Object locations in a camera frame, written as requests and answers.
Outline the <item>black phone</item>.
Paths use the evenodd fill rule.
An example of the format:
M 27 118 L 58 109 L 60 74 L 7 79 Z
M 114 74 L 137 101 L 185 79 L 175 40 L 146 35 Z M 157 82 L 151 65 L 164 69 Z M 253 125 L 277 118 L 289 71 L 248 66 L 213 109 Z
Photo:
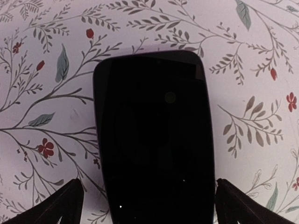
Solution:
M 186 50 L 111 57 L 93 73 L 114 224 L 211 224 L 214 147 L 203 64 Z

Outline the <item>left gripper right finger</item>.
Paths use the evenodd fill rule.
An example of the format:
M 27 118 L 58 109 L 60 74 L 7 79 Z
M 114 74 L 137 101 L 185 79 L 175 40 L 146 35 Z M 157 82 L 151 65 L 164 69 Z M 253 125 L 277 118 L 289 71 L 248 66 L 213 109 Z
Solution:
M 219 224 L 292 224 L 251 199 L 226 179 L 217 180 L 215 210 Z

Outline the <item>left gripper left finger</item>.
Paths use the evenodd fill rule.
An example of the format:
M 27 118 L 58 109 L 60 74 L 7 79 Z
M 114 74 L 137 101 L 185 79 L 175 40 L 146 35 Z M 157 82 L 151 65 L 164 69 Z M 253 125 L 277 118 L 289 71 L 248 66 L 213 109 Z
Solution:
M 84 190 L 79 179 L 72 179 L 40 204 L 7 220 L 6 224 L 79 224 Z

